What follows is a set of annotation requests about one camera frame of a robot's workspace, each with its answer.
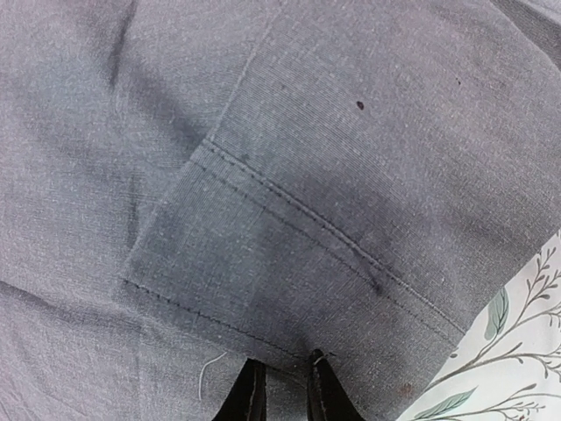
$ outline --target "white thread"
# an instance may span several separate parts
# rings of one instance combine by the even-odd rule
[[[227,353],[223,353],[222,355],[220,355],[219,357],[216,357],[214,360],[210,360],[209,362],[207,362],[204,366],[202,366],[202,370],[201,373],[199,374],[199,401],[202,401],[202,377],[204,376],[204,370],[206,369],[206,367],[208,367],[210,364],[212,364],[213,362],[217,362],[218,360],[220,360],[222,357],[224,357]]]

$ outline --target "stitching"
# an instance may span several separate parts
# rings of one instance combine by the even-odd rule
[[[207,172],[209,171],[206,167],[204,167],[203,165],[199,164],[198,162],[195,161],[191,161],[194,165],[196,165],[197,167],[199,167],[203,172]],[[363,281],[366,281],[367,283],[370,283],[370,279],[364,275],[362,275],[357,269],[355,269],[353,266],[349,265],[343,258],[337,256],[336,254],[334,254],[329,248],[327,248],[326,246],[324,246],[319,240],[315,239],[314,237],[312,237],[311,235],[309,235],[307,232],[305,232],[304,230],[302,230],[301,228],[299,228],[298,226],[288,222],[286,219],[280,217],[279,215],[277,215],[276,213],[272,212],[270,209],[268,209],[266,206],[264,206],[263,204],[257,202],[255,199],[253,199],[252,197],[250,197],[247,193],[245,193],[244,191],[242,191],[240,188],[238,188],[237,186],[234,186],[233,184],[230,184],[229,182],[227,182],[225,179],[220,178],[219,176],[217,176],[216,174],[212,173],[212,171],[209,171],[209,174],[215,178],[216,180],[218,180],[219,182],[221,182],[223,185],[229,187],[230,189],[232,189],[233,191],[235,191],[236,193],[238,193],[239,195],[241,195],[244,199],[249,200],[250,202],[254,203],[255,205],[259,206],[264,212],[268,213],[269,215],[272,215],[274,218],[278,219],[279,221],[281,221],[284,225],[289,226],[290,228],[292,228],[293,230],[299,232],[301,235],[303,235],[304,237],[306,237],[307,239],[309,239],[310,241],[312,241],[314,243],[314,245],[322,248],[324,251],[326,251],[330,256],[332,256],[335,260],[337,260],[339,263],[341,263],[343,266],[345,266],[346,268],[348,268],[349,270],[351,270],[357,277],[359,277],[360,279],[362,279]],[[409,314],[412,318],[414,318],[415,320],[417,320],[419,323],[421,323],[422,325],[425,325],[426,327],[428,327],[431,331],[433,331],[436,335],[438,335],[441,339],[445,340],[446,342],[448,342],[449,344],[451,344],[452,346],[455,346],[456,343],[452,342],[448,336],[440,331],[439,329],[433,327],[432,325],[429,325],[428,322],[424,321],[422,318],[420,318],[419,316],[417,316],[414,312],[412,312],[411,310],[407,309],[406,307],[404,307],[403,305],[401,305],[399,302],[397,302],[395,299],[393,299],[391,296],[389,296],[388,294],[383,294],[381,295],[383,298],[386,298],[390,303],[392,303],[393,305],[395,305],[396,307],[402,309],[403,311],[405,311],[407,314]]]
[[[300,213],[310,218],[312,221],[320,225],[324,230],[327,230],[331,234],[333,234],[336,238],[343,241],[351,250],[355,251],[361,258],[367,260],[371,265],[377,268],[380,272],[383,272],[388,278],[390,278],[395,283],[402,286],[405,290],[410,292],[416,299],[427,305],[430,309],[436,312],[440,317],[446,320],[451,326],[453,326],[457,331],[462,334],[465,334],[464,329],[462,329],[454,320],[452,320],[448,315],[446,315],[443,311],[438,309],[435,304],[431,303],[427,298],[419,294],[416,290],[414,290],[409,284],[404,282],[402,279],[394,275],[390,270],[384,266],[379,260],[372,257],[366,250],[364,250],[356,241],[354,241],[351,237],[345,234],[343,231],[338,229],[334,224],[332,224],[326,217],[322,216],[321,214],[311,210],[308,206],[301,203],[299,200],[292,197],[290,194],[287,193],[281,186],[267,180],[265,176],[260,174],[259,172],[249,169],[246,165],[239,162],[234,156],[232,156],[227,151],[223,150],[222,147],[214,143],[213,141],[208,140],[208,142],[212,146],[205,145],[204,141],[202,146],[205,146],[207,150],[210,152],[218,155],[224,162],[232,165],[233,167],[239,168],[242,172],[248,174],[253,180],[258,182],[260,185],[265,187],[267,190],[275,194],[276,196],[282,198],[285,202],[287,202],[291,207],[297,209]],[[348,265],[346,262],[344,264],[351,268],[356,274],[359,274],[354,268]]]
[[[282,346],[278,346],[278,345],[274,344],[273,342],[270,342],[270,341],[268,341],[268,340],[266,340],[266,339],[260,338],[259,336],[255,336],[255,335],[253,335],[253,334],[251,334],[251,333],[249,333],[249,332],[243,331],[243,330],[237,328],[236,326],[229,325],[229,324],[227,324],[227,323],[225,323],[225,322],[223,322],[223,321],[221,321],[221,320],[218,320],[217,318],[213,318],[212,316],[207,316],[206,314],[202,314],[199,310],[194,310],[194,309],[191,309],[191,308],[189,308],[189,307],[185,307],[184,305],[181,305],[180,303],[177,303],[176,301],[172,300],[171,298],[167,298],[167,297],[165,297],[165,296],[163,296],[163,295],[161,295],[161,294],[158,294],[157,292],[154,292],[154,291],[152,291],[152,290],[150,290],[150,289],[148,289],[148,288],[142,287],[142,286],[138,285],[137,283],[132,282],[132,281],[129,281],[128,279],[126,279],[126,278],[124,278],[124,277],[121,277],[121,280],[122,280],[124,283],[129,284],[129,285],[132,285],[134,288],[136,288],[136,289],[138,289],[138,290],[140,290],[140,291],[143,291],[143,292],[146,293],[147,295],[152,296],[152,297],[154,297],[154,298],[156,298],[156,299],[158,299],[158,300],[160,300],[160,301],[163,301],[163,302],[165,302],[165,303],[174,305],[175,307],[177,307],[177,308],[179,308],[179,309],[182,309],[182,310],[186,311],[187,313],[195,314],[195,315],[197,315],[197,316],[200,317],[200,318],[204,318],[204,319],[206,319],[206,320],[209,320],[210,322],[213,322],[213,323],[216,323],[216,324],[218,324],[218,325],[227,327],[228,329],[231,329],[231,330],[233,330],[233,331],[235,331],[235,332],[242,333],[242,334],[244,334],[245,336],[247,336],[248,338],[258,340],[259,342],[263,342],[264,344],[267,344],[267,345],[269,345],[269,346],[271,346],[271,347],[273,347],[273,348],[275,348],[275,349],[277,349],[277,350],[279,350],[279,351],[282,351],[283,353],[286,353],[286,354],[290,355],[291,357],[296,358],[297,360],[303,360],[303,358],[302,358],[301,356],[299,356],[299,355],[297,355],[297,354],[295,354],[295,353],[291,353],[291,352],[288,351],[287,349],[284,349]]]

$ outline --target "chambray fabric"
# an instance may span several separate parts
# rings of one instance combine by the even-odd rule
[[[560,225],[559,22],[0,2],[0,416],[212,419],[252,357],[305,419],[320,347],[396,419]]]

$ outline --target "white floral fabric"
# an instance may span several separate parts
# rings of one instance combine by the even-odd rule
[[[560,236],[497,293],[398,421],[561,419]]]

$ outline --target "black object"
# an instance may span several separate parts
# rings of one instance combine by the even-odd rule
[[[308,420],[365,421],[319,349],[309,357]]]
[[[265,421],[265,364],[247,360],[213,421]]]
[[[265,420],[265,365],[247,360],[213,421]],[[309,357],[308,420],[365,421],[352,406],[330,363],[319,349]]]

